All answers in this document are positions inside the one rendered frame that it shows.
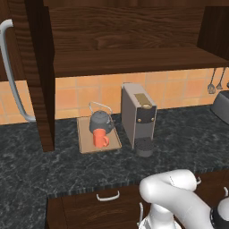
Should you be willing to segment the grey coffee machine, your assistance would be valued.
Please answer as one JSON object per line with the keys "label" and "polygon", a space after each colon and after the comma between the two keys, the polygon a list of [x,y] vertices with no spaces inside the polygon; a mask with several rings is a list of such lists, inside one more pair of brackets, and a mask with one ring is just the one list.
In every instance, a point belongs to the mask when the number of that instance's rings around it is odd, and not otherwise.
{"label": "grey coffee machine", "polygon": [[122,85],[122,124],[126,135],[140,157],[153,153],[153,136],[157,117],[157,105],[147,91],[137,83]]}

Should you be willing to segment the dark grey kettle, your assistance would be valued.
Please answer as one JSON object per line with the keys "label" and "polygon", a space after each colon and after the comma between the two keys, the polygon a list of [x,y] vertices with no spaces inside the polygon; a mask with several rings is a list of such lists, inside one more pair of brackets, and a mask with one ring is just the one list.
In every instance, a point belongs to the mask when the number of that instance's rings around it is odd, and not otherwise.
{"label": "dark grey kettle", "polygon": [[96,112],[93,111],[91,107],[92,102],[89,102],[89,109],[91,111],[91,117],[89,120],[89,131],[93,132],[96,129],[104,129],[106,131],[106,134],[110,133],[111,130],[114,128],[114,122],[111,117],[113,114],[113,110],[106,106],[110,110],[110,113],[103,110],[97,110]]}

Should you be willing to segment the dark wood open cabinet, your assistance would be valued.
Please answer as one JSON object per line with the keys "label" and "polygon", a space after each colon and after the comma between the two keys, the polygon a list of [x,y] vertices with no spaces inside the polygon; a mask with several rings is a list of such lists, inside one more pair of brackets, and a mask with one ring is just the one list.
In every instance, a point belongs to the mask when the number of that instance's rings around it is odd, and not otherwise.
{"label": "dark wood open cabinet", "polygon": [[228,66],[197,47],[206,6],[229,0],[44,0],[58,77]]}

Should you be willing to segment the orange mug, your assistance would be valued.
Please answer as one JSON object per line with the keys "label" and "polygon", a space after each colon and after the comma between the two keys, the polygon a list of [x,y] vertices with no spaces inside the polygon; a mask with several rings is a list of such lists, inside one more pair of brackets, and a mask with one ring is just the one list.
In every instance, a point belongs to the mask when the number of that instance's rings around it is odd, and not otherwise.
{"label": "orange mug", "polygon": [[96,129],[93,131],[93,144],[97,148],[103,148],[109,145],[109,138],[106,136],[105,129]]}

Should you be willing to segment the tan wooden tray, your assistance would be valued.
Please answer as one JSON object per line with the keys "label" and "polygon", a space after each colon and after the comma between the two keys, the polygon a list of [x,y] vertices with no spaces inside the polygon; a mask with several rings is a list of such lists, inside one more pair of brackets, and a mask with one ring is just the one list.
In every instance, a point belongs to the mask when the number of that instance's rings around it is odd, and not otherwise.
{"label": "tan wooden tray", "polygon": [[96,148],[93,144],[93,134],[89,131],[89,117],[77,119],[79,148],[81,154],[96,153],[101,151],[115,150],[122,147],[116,129],[107,134],[109,145],[103,148]]}

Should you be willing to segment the grey toaster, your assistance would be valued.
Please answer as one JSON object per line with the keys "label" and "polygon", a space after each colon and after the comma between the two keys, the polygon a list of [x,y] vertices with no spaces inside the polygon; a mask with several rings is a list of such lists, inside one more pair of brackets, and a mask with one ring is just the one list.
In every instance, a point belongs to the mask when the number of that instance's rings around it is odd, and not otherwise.
{"label": "grey toaster", "polygon": [[210,109],[218,118],[229,125],[229,90],[220,91]]}

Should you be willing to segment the hanging grey slotted spatula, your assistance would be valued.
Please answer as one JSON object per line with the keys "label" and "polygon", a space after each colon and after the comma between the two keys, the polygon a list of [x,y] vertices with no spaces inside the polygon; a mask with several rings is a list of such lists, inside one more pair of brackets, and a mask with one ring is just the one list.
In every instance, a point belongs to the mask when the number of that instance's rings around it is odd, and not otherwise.
{"label": "hanging grey slotted spatula", "polygon": [[214,94],[216,92],[216,88],[213,84],[213,79],[215,77],[215,73],[216,73],[216,69],[213,70],[213,74],[212,74],[212,77],[211,77],[211,81],[210,83],[208,84],[208,93],[209,94]]}

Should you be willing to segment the dark wood cabinet door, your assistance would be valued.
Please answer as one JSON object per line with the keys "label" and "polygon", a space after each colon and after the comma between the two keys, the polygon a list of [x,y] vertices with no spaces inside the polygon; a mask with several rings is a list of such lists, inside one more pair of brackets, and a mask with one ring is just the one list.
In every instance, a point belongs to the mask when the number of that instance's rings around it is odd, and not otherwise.
{"label": "dark wood cabinet door", "polygon": [[0,0],[0,22],[11,19],[7,35],[11,63],[18,80],[29,87],[45,152],[55,149],[55,48],[44,0]]}
{"label": "dark wood cabinet door", "polygon": [[229,6],[206,6],[197,47],[229,61]]}

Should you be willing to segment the dark wood drawer front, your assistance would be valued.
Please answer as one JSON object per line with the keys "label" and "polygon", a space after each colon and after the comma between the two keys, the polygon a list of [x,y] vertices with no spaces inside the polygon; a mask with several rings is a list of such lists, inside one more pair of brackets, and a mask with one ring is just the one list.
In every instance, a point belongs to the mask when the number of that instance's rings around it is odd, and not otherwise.
{"label": "dark wood drawer front", "polygon": [[[119,199],[100,202],[100,198],[115,196]],[[62,197],[68,229],[138,229],[140,202],[143,216],[149,212],[150,205],[139,192],[138,185],[118,187],[110,190],[94,191]]]}
{"label": "dark wood drawer front", "polygon": [[221,170],[205,174],[195,174],[201,180],[201,184],[197,186],[195,193],[210,207],[216,207],[218,202],[224,197],[224,187],[229,190],[229,181],[225,180],[226,173],[226,170]]}

